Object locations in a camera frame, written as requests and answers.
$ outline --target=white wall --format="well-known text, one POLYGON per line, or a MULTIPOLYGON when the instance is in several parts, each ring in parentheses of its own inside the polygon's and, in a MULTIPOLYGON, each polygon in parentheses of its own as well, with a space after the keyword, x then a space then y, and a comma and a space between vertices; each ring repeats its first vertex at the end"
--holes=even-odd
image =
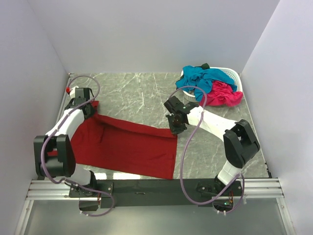
POLYGON ((10 235, 36 176, 33 139, 53 127, 67 74, 26 0, 1 0, 0 22, 0 234, 10 235))
POLYGON ((312 234, 313 2, 280 0, 243 71, 243 87, 298 234, 312 234))
POLYGON ((28 0, 69 72, 241 72, 279 0, 28 0))

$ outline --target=cable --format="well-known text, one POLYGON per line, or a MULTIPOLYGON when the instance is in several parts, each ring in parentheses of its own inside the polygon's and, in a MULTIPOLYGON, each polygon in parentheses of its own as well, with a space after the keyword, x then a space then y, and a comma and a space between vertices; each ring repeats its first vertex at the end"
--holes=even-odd
POLYGON ((94 79, 93 77, 90 77, 90 76, 87 76, 87 75, 80 75, 80 76, 77 76, 77 77, 73 78, 73 79, 70 81, 70 83, 69 83, 68 86, 70 86, 73 81, 75 81, 77 78, 80 78, 80 77, 88 77, 88 78, 92 79, 93 81, 95 81, 95 83, 97 84, 98 90, 97 90, 97 92, 96 92, 96 94, 95 94, 95 96, 94 96, 93 98, 91 98, 91 99, 85 101, 84 103, 82 103, 82 104, 76 106, 76 107, 73 108, 71 111, 69 111, 69 113, 61 120, 61 122, 60 122, 60 124, 57 126, 57 128, 47 137, 47 139, 44 141, 43 146, 42 146, 42 148, 41 148, 41 163, 42 163, 42 167, 43 167, 43 170, 44 170, 44 173, 45 173, 46 177, 47 177, 51 182, 53 182, 54 184, 60 184, 60 183, 62 183, 62 182, 64 181, 64 182, 68 182, 68 183, 70 183, 70 184, 73 184, 73 185, 75 185, 75 186, 77 186, 77 187, 80 187, 80 188, 82 188, 82 189, 84 189, 84 190, 91 191, 91 192, 96 192, 96 193, 100 193, 100 194, 105 194, 106 196, 110 197, 110 198, 112 199, 112 205, 111 205, 111 207, 110 207, 107 211, 105 211, 105 212, 103 212, 103 213, 101 213, 101 214, 88 214, 87 212, 84 212, 84 211, 81 212, 81 213, 85 214, 86 216, 90 216, 90 217, 99 217, 99 216, 103 216, 103 215, 109 213, 109 212, 112 210, 112 208, 114 207, 115 201, 114 201, 114 198, 113 198, 113 196, 112 196, 111 194, 109 194, 109 193, 107 193, 107 192, 103 192, 103 191, 99 191, 99 190, 95 190, 95 189, 91 189, 91 188, 84 187, 84 186, 79 185, 78 183, 76 183, 76 182, 74 182, 74 181, 72 181, 72 180, 66 179, 65 177, 63 177, 63 178, 62 178, 61 180, 59 180, 59 181, 56 181, 56 180, 53 179, 52 176, 49 174, 49 172, 48 172, 48 170, 47 170, 47 167, 45 166, 45 148, 46 148, 46 146, 47 146, 49 140, 58 132, 58 130, 59 130, 59 129, 61 128, 61 126, 65 123, 65 121, 67 120, 67 118, 68 118, 75 110, 79 109, 80 107, 82 107, 82 106, 84 106, 84 105, 86 105, 86 104, 88 104, 88 103, 93 102, 93 101, 97 98, 97 96, 99 95, 99 93, 100 93, 100 84, 99 84, 99 82, 98 82, 96 79, 94 79))
POLYGON ((89 88, 89 91, 91 92, 92 97, 94 97, 94 95, 93 95, 93 92, 92 92, 92 89, 91 89, 91 88, 89 88))
POLYGON ((208 201, 205 201, 205 202, 197 202, 197 201, 194 201, 194 200, 187 194, 186 189, 185 189, 185 187, 184 187, 183 178, 182 178, 182 172, 183 172, 183 164, 184 164, 185 154, 186 154, 186 151, 187 151, 187 148, 188 148, 188 145, 189 145, 191 139, 193 138, 194 134, 195 134, 196 131, 199 129, 199 127, 200 127, 200 125, 201 125, 201 123, 202 123, 202 121, 203 121, 204 107, 205 107, 205 104, 206 104, 206 93, 205 93, 205 91, 204 91, 203 89, 199 88, 199 87, 196 87, 196 86, 183 86, 183 87, 180 87, 180 88, 176 89, 173 93, 171 93, 170 96, 169 96, 169 98, 171 98, 177 91, 182 90, 183 88, 188 88, 188 87, 190 87, 190 88, 195 88, 195 89, 200 90, 200 91, 203 93, 203 95, 204 95, 204 103, 203 103, 203 105, 202 105, 203 111, 202 111, 202 113, 201 113, 201 118, 200 118, 200 120, 199 120, 199 123, 198 123, 198 125, 196 126, 196 128, 193 130, 193 132, 191 133, 190 137, 188 138, 187 143, 186 143, 186 145, 185 145, 185 147, 184 147, 184 150, 183 150, 183 152, 182 152, 182 155, 181 155, 180 173, 179 173, 180 186, 181 186, 182 192, 184 193, 184 195, 185 195, 185 197, 188 199, 188 201, 190 201, 190 202, 193 203, 193 204, 202 206, 202 205, 207 205, 207 204, 212 203, 213 201, 215 201, 218 197, 220 197, 220 196, 228 189, 228 187, 229 187, 239 176, 241 176, 241 178, 242 178, 242 180, 243 180, 243 190, 242 190, 241 197, 240 197, 238 203, 236 204, 236 206, 233 207, 233 209, 231 209, 230 211, 227 211, 227 212, 224 211, 224 213, 230 213, 230 212, 234 211, 234 210, 237 208, 237 206, 241 203, 241 201, 242 201, 242 199, 243 199, 243 196, 244 196, 244 191, 245 191, 245 178, 244 178, 244 176, 243 176, 241 173, 238 174, 238 175, 236 175, 236 176, 222 189, 222 191, 221 191, 219 194, 217 194, 217 195, 216 195, 215 197, 213 197, 211 200, 208 200, 208 201))
POLYGON ((67 182, 64 182, 64 184, 65 184, 66 186, 72 187, 72 185, 68 184, 67 182))

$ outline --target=red cloth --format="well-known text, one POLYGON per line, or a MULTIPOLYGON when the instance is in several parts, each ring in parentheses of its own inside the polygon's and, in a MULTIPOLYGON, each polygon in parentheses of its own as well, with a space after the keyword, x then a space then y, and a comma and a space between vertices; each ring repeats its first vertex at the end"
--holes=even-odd
MULTIPOLYGON (((93 102, 96 108, 99 101, 93 102)), ((169 129, 96 113, 76 130, 71 145, 78 164, 172 179, 177 136, 169 129)))
MULTIPOLYGON (((233 92, 230 85, 214 81, 212 86, 212 91, 206 94, 206 105, 217 106, 226 104, 227 106, 235 106, 240 104, 243 98, 242 92, 233 92)), ((200 105, 204 103, 204 96, 200 102, 200 105)))

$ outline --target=marble surface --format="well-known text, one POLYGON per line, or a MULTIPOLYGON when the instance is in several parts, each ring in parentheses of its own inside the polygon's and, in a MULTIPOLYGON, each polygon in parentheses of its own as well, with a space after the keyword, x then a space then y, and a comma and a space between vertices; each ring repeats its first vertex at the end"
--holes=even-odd
MULTIPOLYGON (((163 103, 168 99, 179 79, 179 73, 100 73, 88 74, 96 77, 101 85, 97 100, 100 101, 99 114, 123 119, 135 123, 168 128, 165 117, 168 111, 163 103)), ((95 82, 87 78, 76 79, 71 86, 90 87, 96 92, 95 82)), ((176 96, 184 103, 182 91, 176 96)), ((206 107, 207 110, 232 120, 245 119, 252 124, 246 100, 235 107, 206 107)), ((177 157, 174 178, 179 177, 181 154, 193 126, 178 136, 177 157)), ((199 129, 189 144, 184 160, 184 178, 213 178, 222 169, 226 161, 224 143, 214 135, 199 129)), ((152 179, 153 177, 127 174, 93 166, 84 166, 96 173, 101 179, 152 179)), ((262 152, 250 160, 243 169, 247 178, 267 178, 267 165, 262 152)))

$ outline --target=plastic basket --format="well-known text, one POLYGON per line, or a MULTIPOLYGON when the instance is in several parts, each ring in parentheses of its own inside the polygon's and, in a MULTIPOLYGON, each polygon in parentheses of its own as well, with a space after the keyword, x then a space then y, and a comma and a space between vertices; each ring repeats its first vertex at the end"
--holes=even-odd
MULTIPOLYGON (((237 86, 237 92, 242 92, 243 91, 243 86, 241 84, 241 80, 239 75, 232 69, 229 68, 218 68, 218 67, 211 67, 211 69, 220 69, 222 70, 224 73, 226 73, 231 79, 234 80, 235 85, 237 86)), ((190 93, 183 91, 184 92, 184 97, 185 99, 187 99, 190 102, 197 102, 196 101, 196 97, 193 95, 193 91, 191 91, 190 93)))

